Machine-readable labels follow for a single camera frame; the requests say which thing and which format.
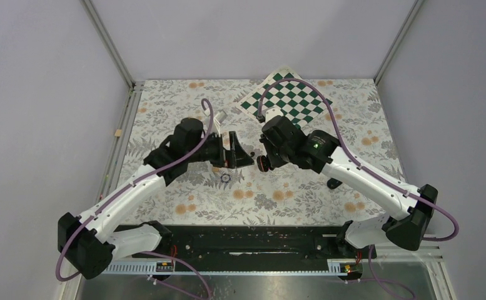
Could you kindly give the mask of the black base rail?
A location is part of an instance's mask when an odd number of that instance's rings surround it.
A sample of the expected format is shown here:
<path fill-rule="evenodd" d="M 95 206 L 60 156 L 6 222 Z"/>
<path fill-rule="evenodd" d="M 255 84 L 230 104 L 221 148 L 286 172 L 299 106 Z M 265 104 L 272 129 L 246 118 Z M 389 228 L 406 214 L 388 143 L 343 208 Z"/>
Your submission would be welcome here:
<path fill-rule="evenodd" d="M 161 225 L 154 252 L 175 255 L 197 271 L 322 271 L 327 259 L 355 263 L 369 248 L 339 239 L 339 226 Z"/>

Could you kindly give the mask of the floral table mat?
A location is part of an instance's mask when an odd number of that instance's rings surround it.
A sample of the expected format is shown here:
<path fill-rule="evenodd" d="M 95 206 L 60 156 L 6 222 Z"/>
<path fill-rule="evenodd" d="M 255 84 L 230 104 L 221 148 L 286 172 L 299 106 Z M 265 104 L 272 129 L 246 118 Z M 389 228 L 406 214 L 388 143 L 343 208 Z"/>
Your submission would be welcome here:
<path fill-rule="evenodd" d="M 311 83 L 332 102 L 334 117 L 348 148 L 387 174 L 403 179 L 397 149 L 390 135 L 377 87 L 371 79 L 317 80 Z M 229 131 L 235 102 L 258 81 L 153 80 L 144 84 L 119 177 L 126 180 L 143 159 L 170 135 L 183 118 L 205 120 L 201 100 L 224 110 L 221 124 Z M 241 146 L 256 155 L 261 129 L 241 137 Z M 220 177 L 229 174 L 231 181 Z M 327 188 L 327 178 L 286 165 L 270 172 L 256 166 L 220 169 L 207 162 L 190 164 L 170 186 L 151 195 L 126 219 L 126 224 L 159 221 L 195 225 L 342 225 L 383 214 L 383 209 L 347 185 Z"/>

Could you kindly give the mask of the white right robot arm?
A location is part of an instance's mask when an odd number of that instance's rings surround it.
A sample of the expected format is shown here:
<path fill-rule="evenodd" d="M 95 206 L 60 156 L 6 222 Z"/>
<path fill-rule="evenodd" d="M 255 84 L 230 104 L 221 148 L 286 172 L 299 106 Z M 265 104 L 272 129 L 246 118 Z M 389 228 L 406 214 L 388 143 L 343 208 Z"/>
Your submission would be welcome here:
<path fill-rule="evenodd" d="M 433 216 L 438 191 L 400 181 L 363 160 L 349 158 L 337 138 L 322 130 L 306 135 L 284 116 L 275 116 L 261 129 L 266 155 L 258 167 L 267 172 L 288 163 L 329 178 L 335 189 L 346 184 L 378 204 L 385 214 L 364 221 L 348 221 L 337 234 L 336 248 L 346 258 L 372 245 L 391 242 L 409 251 L 419 249 Z"/>

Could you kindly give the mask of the blue poker chip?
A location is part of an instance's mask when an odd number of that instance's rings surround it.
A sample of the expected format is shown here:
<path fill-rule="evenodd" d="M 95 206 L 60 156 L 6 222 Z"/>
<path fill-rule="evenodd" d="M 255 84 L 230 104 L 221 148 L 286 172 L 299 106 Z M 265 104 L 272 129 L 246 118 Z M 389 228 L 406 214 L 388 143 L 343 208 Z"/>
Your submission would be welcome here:
<path fill-rule="evenodd" d="M 220 180 L 221 182 L 223 183 L 228 183 L 231 181 L 231 176 L 229 174 L 223 174 L 221 177 L 220 177 Z"/>

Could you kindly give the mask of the small black oval object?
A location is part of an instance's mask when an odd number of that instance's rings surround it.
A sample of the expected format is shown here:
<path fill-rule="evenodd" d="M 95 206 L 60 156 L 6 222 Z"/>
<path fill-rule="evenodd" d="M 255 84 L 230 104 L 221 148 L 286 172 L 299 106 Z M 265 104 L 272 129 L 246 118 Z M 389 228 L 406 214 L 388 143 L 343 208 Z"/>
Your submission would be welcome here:
<path fill-rule="evenodd" d="M 340 187 L 343 183 L 339 180 L 336 180 L 336 179 L 333 179 L 333 178 L 330 178 L 328 181 L 327 181 L 327 187 L 331 190 L 333 189 L 336 189 L 338 187 Z"/>

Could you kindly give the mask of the black earbud charging case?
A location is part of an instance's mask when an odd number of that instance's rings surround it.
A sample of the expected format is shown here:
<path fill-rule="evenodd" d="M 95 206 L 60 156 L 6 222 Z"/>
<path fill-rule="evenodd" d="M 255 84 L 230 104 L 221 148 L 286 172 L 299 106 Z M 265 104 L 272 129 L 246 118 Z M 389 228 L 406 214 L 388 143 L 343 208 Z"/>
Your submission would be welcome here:
<path fill-rule="evenodd" d="M 270 160 L 267 156 L 261 155 L 256 158 L 256 165 L 259 171 L 266 173 L 271 170 Z"/>

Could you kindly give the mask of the green white chessboard mat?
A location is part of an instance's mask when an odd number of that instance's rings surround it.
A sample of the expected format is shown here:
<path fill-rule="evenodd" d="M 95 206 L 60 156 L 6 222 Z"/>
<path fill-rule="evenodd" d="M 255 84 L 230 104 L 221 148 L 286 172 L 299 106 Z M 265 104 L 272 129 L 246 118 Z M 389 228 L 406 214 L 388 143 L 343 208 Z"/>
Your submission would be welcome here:
<path fill-rule="evenodd" d="M 301 82 L 301 77 L 289 67 L 273 71 L 264 81 L 235 102 L 229 129 L 246 138 L 261 129 L 262 123 L 258 122 L 256 117 L 262 95 L 265 96 L 261 107 L 262 114 L 265 114 L 267 109 L 276 108 L 297 128 L 305 132 L 321 129 L 335 135 L 333 124 L 323 123 L 329 113 L 321 97 Z"/>

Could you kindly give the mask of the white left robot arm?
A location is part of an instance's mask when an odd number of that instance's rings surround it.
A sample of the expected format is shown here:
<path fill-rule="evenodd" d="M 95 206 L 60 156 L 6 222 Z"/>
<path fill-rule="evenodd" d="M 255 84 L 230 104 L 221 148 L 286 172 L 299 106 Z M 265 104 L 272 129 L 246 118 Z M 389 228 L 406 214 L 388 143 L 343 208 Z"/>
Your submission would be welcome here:
<path fill-rule="evenodd" d="M 61 266 L 68 261 L 77 274 L 92 279 L 111 262 L 144 251 L 163 257 L 171 251 L 171 239 L 163 227 L 146 222 L 124 231 L 118 226 L 149 196 L 167 188 L 187 172 L 191 163 L 209 162 L 216 168 L 237 169 L 253 165 L 251 154 L 239 144 L 234 131 L 230 147 L 225 149 L 221 135 L 212 132 L 214 122 L 204 129 L 195 118 L 184 118 L 161 145 L 144 158 L 142 165 L 120 187 L 107 195 L 101 204 L 79 216 L 64 214 L 58 221 L 56 277 L 65 282 L 75 278 L 61 275 Z"/>

